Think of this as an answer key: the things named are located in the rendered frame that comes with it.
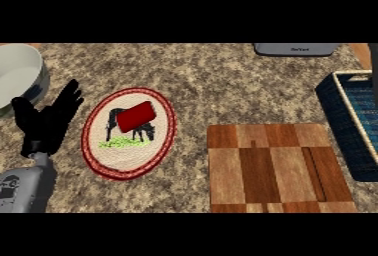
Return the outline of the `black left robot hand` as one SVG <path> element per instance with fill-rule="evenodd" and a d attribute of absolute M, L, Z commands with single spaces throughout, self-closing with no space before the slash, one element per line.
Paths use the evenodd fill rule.
<path fill-rule="evenodd" d="M 21 149 L 24 157 L 30 157 L 37 152 L 48 155 L 58 152 L 83 101 L 76 79 L 68 82 L 53 104 L 42 110 L 34 108 L 24 97 L 12 99 L 15 122 L 25 134 Z"/>

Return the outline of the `wooden cutting board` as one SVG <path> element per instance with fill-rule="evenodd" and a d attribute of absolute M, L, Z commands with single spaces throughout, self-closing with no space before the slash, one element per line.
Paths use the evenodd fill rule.
<path fill-rule="evenodd" d="M 211 125 L 207 149 L 214 213 L 358 210 L 322 125 Z"/>

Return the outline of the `blue wicker basket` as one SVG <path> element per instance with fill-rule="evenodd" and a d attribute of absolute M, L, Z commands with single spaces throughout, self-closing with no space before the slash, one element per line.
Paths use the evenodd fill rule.
<path fill-rule="evenodd" d="M 316 86 L 316 95 L 352 177 L 378 182 L 378 104 L 372 71 L 333 72 Z"/>

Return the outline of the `white bowl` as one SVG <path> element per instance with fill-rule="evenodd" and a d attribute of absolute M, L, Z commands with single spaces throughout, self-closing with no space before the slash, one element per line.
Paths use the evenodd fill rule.
<path fill-rule="evenodd" d="M 14 115 L 11 101 L 24 97 L 33 104 L 45 98 L 50 74 L 40 51 L 30 45 L 0 46 L 0 118 Z"/>

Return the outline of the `oval horse print placemat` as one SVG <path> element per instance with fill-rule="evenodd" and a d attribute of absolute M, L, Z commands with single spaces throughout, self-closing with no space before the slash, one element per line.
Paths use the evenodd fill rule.
<path fill-rule="evenodd" d="M 127 133 L 117 114 L 145 101 L 157 117 Z M 173 105 L 149 88 L 127 88 L 112 93 L 95 107 L 83 127 L 81 151 L 93 172 L 111 180 L 132 180 L 161 163 L 175 143 L 177 118 Z"/>

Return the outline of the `grey appliance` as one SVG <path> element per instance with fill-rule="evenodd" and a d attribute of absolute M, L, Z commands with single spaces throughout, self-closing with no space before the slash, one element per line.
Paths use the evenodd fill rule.
<path fill-rule="evenodd" d="M 254 49 L 265 56 L 330 56 L 338 43 L 256 43 Z"/>

